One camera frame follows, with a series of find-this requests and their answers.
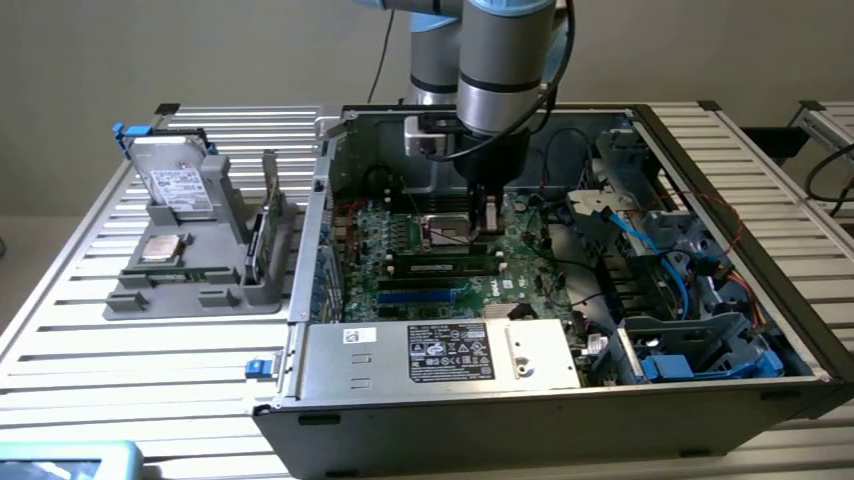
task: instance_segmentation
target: barcode sticker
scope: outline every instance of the barcode sticker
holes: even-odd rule
[[[208,192],[201,176],[192,168],[186,170],[152,170],[150,178],[162,201],[176,212],[209,212]]]
[[[345,328],[344,344],[376,342],[376,328]]]

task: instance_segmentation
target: power supply label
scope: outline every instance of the power supply label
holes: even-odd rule
[[[414,383],[495,379],[484,323],[409,325],[408,340]]]

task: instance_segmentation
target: motherboard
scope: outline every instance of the motherboard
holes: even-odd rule
[[[504,235],[476,245],[465,213],[394,213],[377,200],[345,204],[336,217],[342,321],[569,318],[565,278],[524,241],[543,226],[532,197],[504,195]]]

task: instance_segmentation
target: metal rail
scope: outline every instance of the metal rail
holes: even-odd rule
[[[827,225],[823,212],[797,200],[801,192],[792,191],[723,115],[692,103],[652,107],[854,350],[854,262],[832,222]],[[244,195],[262,191],[260,153],[276,148],[282,189],[302,203],[317,155],[317,112],[182,108],[172,126],[205,128],[232,157],[232,181]],[[281,348],[285,314],[118,324],[101,317],[102,299],[146,224],[145,201],[145,190],[122,167],[0,338],[0,441],[128,439],[146,457],[149,478],[288,478],[244,413],[250,399],[272,395],[273,385],[242,379],[246,359]],[[721,458],[441,478],[764,480],[809,475],[854,476],[854,404],[817,421],[781,424]]]
[[[801,102],[789,126],[800,127],[828,153],[854,143],[854,102]],[[854,166],[854,154],[845,155]],[[832,203],[813,202],[819,208],[831,210]],[[845,203],[836,214],[839,225],[854,229],[854,204]]]

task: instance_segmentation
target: robotic arm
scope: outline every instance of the robotic arm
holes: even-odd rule
[[[572,3],[567,1],[559,10],[556,4],[563,2],[555,0],[357,1],[413,12],[414,101],[450,104],[456,95],[457,106],[452,115],[425,113],[405,119],[406,155],[453,162],[468,180],[471,231],[487,237],[501,234],[503,188],[524,169],[528,123],[537,108],[553,99],[568,63],[575,30]],[[565,46],[543,91],[559,12],[565,12]]]

